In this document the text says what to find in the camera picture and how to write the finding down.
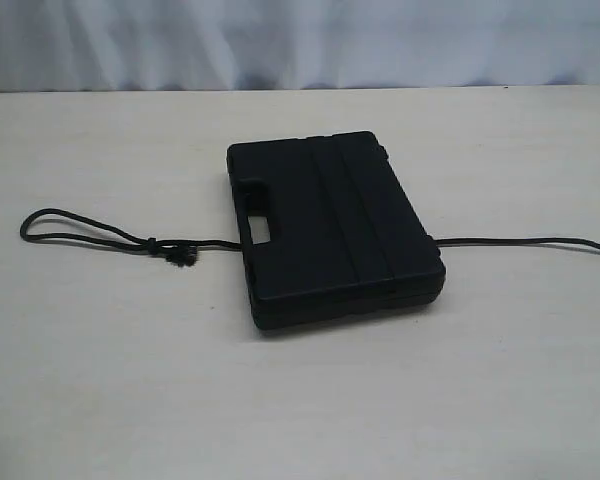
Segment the black plastic carry case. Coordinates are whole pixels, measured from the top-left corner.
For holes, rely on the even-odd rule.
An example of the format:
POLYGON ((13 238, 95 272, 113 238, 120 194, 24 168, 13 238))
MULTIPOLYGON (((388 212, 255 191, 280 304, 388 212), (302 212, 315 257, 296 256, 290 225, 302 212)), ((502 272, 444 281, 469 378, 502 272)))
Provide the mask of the black plastic carry case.
POLYGON ((251 314, 273 331, 427 305, 446 269, 369 131, 227 151, 251 314))

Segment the white backdrop curtain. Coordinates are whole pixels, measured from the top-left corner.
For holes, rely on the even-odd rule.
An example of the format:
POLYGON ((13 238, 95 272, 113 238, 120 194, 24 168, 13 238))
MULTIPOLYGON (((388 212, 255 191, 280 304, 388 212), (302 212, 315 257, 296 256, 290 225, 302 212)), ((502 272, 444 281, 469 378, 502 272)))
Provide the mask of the white backdrop curtain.
POLYGON ((600 84, 600 1, 0 1, 0 92, 600 84))

